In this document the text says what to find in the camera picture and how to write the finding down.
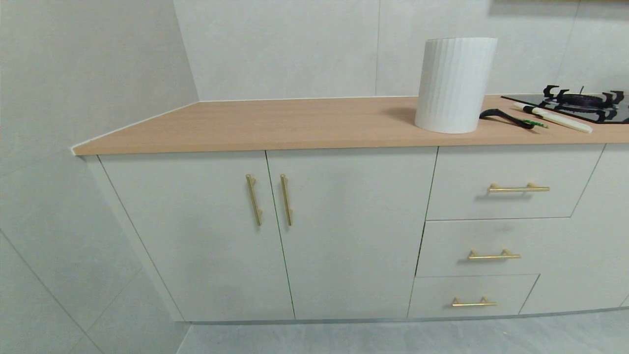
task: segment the gold bar handle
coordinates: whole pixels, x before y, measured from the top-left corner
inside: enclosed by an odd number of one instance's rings
[[[497,302],[491,302],[487,300],[487,297],[483,296],[480,302],[460,302],[458,297],[454,297],[451,304],[452,307],[466,307],[466,306],[498,306]]]
[[[550,187],[539,187],[534,183],[529,183],[526,187],[499,187],[495,183],[491,183],[487,188],[488,193],[523,193],[526,191],[550,191]]]
[[[288,219],[288,226],[292,226],[292,209],[288,201],[288,178],[283,174],[279,175],[282,180],[282,192],[284,192],[284,206],[286,208],[286,218]]]
[[[468,260],[513,260],[516,258],[522,258],[519,254],[513,254],[508,249],[504,248],[501,254],[489,254],[487,256],[479,256],[476,251],[470,251],[467,256]]]
[[[262,209],[258,208],[258,200],[255,197],[255,178],[251,177],[251,174],[247,175],[247,184],[249,185],[249,195],[251,196],[251,203],[253,204],[253,213],[255,214],[255,221],[258,222],[258,226],[262,226]]]

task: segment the white ribbed vase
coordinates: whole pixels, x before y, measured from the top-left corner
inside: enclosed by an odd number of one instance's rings
[[[476,130],[496,38],[444,38],[426,42],[415,125],[440,133]]]

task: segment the black glass cooktop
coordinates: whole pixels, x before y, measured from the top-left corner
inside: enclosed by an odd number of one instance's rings
[[[629,124],[629,98],[624,92],[576,94],[548,85],[542,94],[508,94],[508,100],[526,103],[596,124]]]

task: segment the gray wall tile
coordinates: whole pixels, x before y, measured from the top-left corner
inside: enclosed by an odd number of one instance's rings
[[[446,37],[498,38],[488,93],[539,92],[554,83],[578,2],[522,3],[382,1],[377,94],[416,96],[426,40]]]
[[[105,354],[173,354],[189,326],[170,320],[157,291],[142,270],[87,334]]]
[[[81,336],[0,232],[0,353],[67,354]]]
[[[87,164],[63,150],[0,179],[0,225],[87,331],[140,269]]]
[[[84,336],[83,339],[74,346],[74,349],[70,352],[70,354],[103,354],[94,343],[87,336]]]
[[[629,4],[581,1],[558,83],[574,91],[629,91]]]
[[[3,2],[0,176],[198,99],[172,1]]]
[[[373,96],[378,1],[176,0],[201,100]]]

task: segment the drawer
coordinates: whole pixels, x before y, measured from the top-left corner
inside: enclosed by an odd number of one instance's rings
[[[417,278],[408,317],[517,315],[538,276]],[[460,306],[452,306],[455,297]],[[496,305],[481,305],[483,297]]]
[[[439,147],[427,220],[569,217],[603,145]],[[532,183],[549,191],[488,192]]]
[[[541,273],[563,256],[570,218],[427,221],[417,277]],[[519,258],[504,257],[507,250]],[[476,258],[469,259],[470,252]],[[500,256],[500,258],[478,258]]]

